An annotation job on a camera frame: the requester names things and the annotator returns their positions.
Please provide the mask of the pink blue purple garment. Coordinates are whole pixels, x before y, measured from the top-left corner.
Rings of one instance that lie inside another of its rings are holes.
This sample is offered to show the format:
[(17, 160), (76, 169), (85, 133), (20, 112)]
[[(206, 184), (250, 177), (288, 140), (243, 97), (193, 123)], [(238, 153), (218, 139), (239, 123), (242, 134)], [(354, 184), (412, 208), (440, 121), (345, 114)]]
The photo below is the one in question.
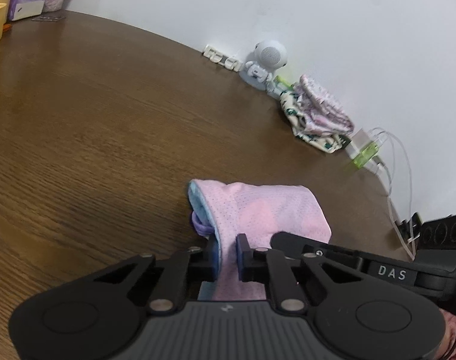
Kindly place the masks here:
[(304, 186), (224, 184), (216, 180), (191, 180), (188, 199), (191, 220), (200, 236), (218, 242), (217, 279), (201, 286), (202, 301), (264, 300), (261, 283), (238, 278), (236, 236), (245, 234), (252, 248), (270, 246), (280, 232), (328, 242), (331, 228), (313, 193)]

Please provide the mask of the folded floral clothes pile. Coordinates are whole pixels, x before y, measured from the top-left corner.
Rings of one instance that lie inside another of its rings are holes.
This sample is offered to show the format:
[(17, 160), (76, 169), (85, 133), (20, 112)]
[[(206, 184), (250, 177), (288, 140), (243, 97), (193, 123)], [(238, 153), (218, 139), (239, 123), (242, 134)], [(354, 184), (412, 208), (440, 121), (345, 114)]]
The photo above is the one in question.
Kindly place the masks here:
[(327, 154), (350, 143), (354, 122), (337, 98), (311, 76), (302, 75), (281, 93), (279, 102), (292, 133), (301, 141)]

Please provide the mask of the black binder clip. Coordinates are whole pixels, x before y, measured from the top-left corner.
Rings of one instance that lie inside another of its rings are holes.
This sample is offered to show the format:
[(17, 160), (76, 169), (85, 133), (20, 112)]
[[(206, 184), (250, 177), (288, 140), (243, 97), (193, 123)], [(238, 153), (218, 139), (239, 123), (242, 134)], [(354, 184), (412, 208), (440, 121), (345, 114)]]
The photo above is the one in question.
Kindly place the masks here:
[(401, 234), (402, 239), (408, 244), (415, 242), (421, 233), (421, 218), (418, 212), (415, 212), (409, 220), (395, 221), (396, 229)]

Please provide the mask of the green bottle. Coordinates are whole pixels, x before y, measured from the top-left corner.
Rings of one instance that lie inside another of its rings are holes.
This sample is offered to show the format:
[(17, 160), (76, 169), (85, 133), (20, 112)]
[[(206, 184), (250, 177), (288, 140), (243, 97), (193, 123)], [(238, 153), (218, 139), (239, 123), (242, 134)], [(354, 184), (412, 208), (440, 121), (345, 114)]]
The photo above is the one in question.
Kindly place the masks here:
[(352, 160), (357, 169), (362, 169), (369, 161), (373, 160), (379, 153), (380, 145), (377, 141), (369, 141), (364, 145)]

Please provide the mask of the white power strip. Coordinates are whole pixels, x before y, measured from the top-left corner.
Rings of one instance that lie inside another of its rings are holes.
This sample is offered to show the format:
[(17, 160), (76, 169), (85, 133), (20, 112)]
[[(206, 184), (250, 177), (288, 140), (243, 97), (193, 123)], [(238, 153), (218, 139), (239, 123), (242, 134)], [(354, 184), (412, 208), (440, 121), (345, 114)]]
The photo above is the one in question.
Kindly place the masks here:
[(383, 165), (379, 153), (387, 139), (388, 136), (381, 127), (370, 130), (361, 128), (351, 136), (345, 151), (356, 170), (365, 169), (376, 175)]

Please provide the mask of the white astronaut figurine speaker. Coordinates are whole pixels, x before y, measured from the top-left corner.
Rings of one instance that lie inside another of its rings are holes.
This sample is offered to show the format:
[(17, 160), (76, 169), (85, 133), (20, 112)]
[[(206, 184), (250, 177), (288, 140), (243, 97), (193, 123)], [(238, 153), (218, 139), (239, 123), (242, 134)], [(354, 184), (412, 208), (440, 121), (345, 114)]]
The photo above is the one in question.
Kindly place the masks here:
[(241, 79), (255, 89), (266, 91), (273, 75), (287, 64), (287, 50), (275, 40), (260, 41), (255, 45), (251, 58), (239, 72)]

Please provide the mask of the purple tissue box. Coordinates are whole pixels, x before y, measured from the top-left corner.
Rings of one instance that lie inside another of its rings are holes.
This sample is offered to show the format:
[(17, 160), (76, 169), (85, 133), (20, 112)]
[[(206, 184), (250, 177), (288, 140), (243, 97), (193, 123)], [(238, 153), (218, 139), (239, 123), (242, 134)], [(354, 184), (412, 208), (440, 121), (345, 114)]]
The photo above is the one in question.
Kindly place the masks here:
[(10, 0), (7, 20), (10, 22), (23, 20), (42, 13), (46, 0)]

